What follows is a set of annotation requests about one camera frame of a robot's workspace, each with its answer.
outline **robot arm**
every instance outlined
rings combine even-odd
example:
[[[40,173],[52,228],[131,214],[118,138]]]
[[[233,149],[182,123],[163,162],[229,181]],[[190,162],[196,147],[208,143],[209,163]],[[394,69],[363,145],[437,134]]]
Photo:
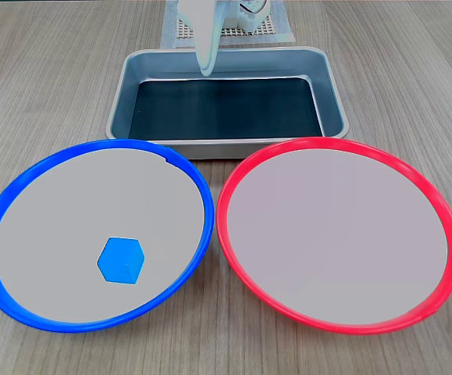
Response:
[[[212,74],[223,28],[253,33],[270,13],[269,0],[179,0],[179,18],[193,31],[201,73]]]

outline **table surface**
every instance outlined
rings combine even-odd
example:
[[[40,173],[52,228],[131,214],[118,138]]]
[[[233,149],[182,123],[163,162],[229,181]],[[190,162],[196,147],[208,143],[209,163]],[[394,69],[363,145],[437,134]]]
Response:
[[[422,172],[452,207],[452,2],[286,2],[297,45],[326,51],[348,138]],[[124,58],[158,48],[161,1],[0,2],[0,192],[26,168],[105,137]],[[236,162],[197,162],[215,200]],[[373,337],[297,324],[240,282],[216,234],[192,278],[130,323],[50,334],[0,311],[0,374],[450,374],[452,296]]]

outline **red plate rim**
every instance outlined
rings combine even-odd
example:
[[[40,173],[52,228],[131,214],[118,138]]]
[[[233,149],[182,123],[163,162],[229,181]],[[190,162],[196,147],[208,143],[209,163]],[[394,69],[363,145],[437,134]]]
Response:
[[[415,184],[436,210],[447,238],[448,255],[446,269],[444,270],[443,277],[434,292],[425,301],[404,315],[385,322],[367,325],[346,325],[316,320],[310,316],[300,314],[297,311],[286,307],[266,294],[241,267],[241,264],[234,254],[227,229],[227,211],[230,199],[233,196],[237,185],[256,166],[268,159],[273,158],[274,156],[287,152],[314,148],[351,152],[386,164]],[[363,145],[356,141],[330,137],[306,137],[270,145],[257,151],[241,162],[227,179],[219,196],[216,215],[219,242],[222,246],[222,250],[224,251],[224,255],[237,276],[263,302],[299,323],[339,334],[385,334],[396,330],[402,330],[428,318],[439,309],[439,307],[449,298],[452,292],[452,211],[449,205],[437,189],[417,170],[413,169],[411,166],[391,154],[380,151],[377,148],[373,148],[368,145]]]

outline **metal tray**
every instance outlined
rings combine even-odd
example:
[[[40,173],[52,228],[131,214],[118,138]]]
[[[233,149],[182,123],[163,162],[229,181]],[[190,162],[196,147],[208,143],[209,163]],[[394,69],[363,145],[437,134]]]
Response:
[[[193,49],[144,50],[127,56],[106,127],[108,138],[128,138],[139,84],[149,80],[238,80],[298,77],[312,91],[325,137],[343,138],[349,129],[326,54],[317,48],[224,49],[211,76],[203,77]],[[291,138],[152,141],[188,159],[243,159]]]

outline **blue hexagonal block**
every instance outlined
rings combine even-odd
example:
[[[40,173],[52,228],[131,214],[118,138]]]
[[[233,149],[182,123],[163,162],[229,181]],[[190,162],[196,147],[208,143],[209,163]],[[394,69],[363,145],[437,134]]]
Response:
[[[135,284],[141,274],[144,253],[138,240],[111,237],[106,242],[98,267],[110,283]]]

